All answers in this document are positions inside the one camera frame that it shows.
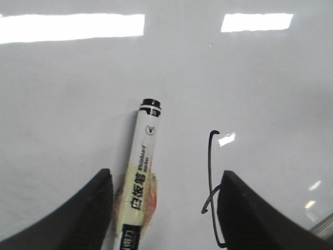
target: whiteboard marker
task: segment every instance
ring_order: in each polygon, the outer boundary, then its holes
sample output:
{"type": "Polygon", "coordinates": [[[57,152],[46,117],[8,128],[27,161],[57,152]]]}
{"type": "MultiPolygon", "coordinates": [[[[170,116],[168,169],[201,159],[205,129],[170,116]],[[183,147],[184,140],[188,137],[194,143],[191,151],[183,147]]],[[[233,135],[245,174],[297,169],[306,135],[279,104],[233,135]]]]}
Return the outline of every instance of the whiteboard marker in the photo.
{"type": "Polygon", "coordinates": [[[151,170],[156,134],[161,115],[160,102],[144,99],[136,120],[132,149],[127,166],[114,249],[137,250],[145,215],[145,196],[151,170]]]}

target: marker barrel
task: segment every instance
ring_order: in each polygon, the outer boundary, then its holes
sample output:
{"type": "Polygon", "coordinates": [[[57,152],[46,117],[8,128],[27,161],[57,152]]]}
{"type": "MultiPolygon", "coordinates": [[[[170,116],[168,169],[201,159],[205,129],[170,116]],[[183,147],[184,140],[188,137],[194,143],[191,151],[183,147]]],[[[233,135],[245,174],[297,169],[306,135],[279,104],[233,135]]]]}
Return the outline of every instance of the marker barrel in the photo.
{"type": "Polygon", "coordinates": [[[145,196],[161,115],[160,103],[144,99],[140,105],[117,219],[120,250],[137,249],[145,215],[145,196]]]}

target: white glossy surface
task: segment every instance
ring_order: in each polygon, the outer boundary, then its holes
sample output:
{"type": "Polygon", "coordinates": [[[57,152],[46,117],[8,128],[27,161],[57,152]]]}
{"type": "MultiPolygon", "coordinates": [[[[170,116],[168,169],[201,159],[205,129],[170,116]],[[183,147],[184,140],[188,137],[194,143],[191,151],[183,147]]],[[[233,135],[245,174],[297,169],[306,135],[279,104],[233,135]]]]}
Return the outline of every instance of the white glossy surface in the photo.
{"type": "Polygon", "coordinates": [[[140,37],[0,45],[0,239],[54,210],[100,168],[118,188],[143,98],[159,100],[162,117],[158,207],[141,249],[218,248],[210,215],[200,214],[212,129],[237,134],[221,148],[216,138],[216,184],[233,170],[307,229],[332,212],[331,1],[0,6],[3,16],[145,15],[140,37]],[[294,16],[286,30],[221,33],[234,13],[294,16]]]}

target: black marker cap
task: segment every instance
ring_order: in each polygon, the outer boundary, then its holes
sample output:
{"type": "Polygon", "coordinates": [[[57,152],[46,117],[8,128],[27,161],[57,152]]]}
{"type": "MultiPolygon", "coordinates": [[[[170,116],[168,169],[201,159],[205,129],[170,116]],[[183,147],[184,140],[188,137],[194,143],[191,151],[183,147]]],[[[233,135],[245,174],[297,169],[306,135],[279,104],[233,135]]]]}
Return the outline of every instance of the black marker cap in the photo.
{"type": "Polygon", "coordinates": [[[150,105],[157,108],[161,108],[161,103],[155,99],[144,99],[141,105],[150,105]]]}

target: black wire frame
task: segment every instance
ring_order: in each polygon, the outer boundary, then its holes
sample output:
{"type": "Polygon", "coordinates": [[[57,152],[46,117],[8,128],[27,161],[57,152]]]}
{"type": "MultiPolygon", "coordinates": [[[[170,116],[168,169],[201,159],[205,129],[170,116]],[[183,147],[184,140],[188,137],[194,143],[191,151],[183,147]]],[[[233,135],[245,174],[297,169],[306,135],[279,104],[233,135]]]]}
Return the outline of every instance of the black wire frame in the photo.
{"type": "Polygon", "coordinates": [[[207,207],[210,203],[211,205],[211,210],[212,210],[212,219],[213,219],[213,228],[214,228],[214,234],[215,234],[215,239],[216,239],[216,243],[220,248],[225,248],[227,247],[226,243],[221,243],[220,239],[219,239],[219,235],[217,234],[217,229],[216,229],[216,217],[215,217],[215,208],[214,208],[214,200],[213,200],[213,196],[214,194],[221,188],[221,185],[218,185],[216,188],[212,188],[212,140],[213,140],[213,136],[215,134],[219,134],[220,132],[217,130],[213,130],[210,132],[209,134],[209,141],[208,141],[208,183],[209,183],[209,197],[206,200],[201,213],[204,214],[206,213],[207,207]]]}

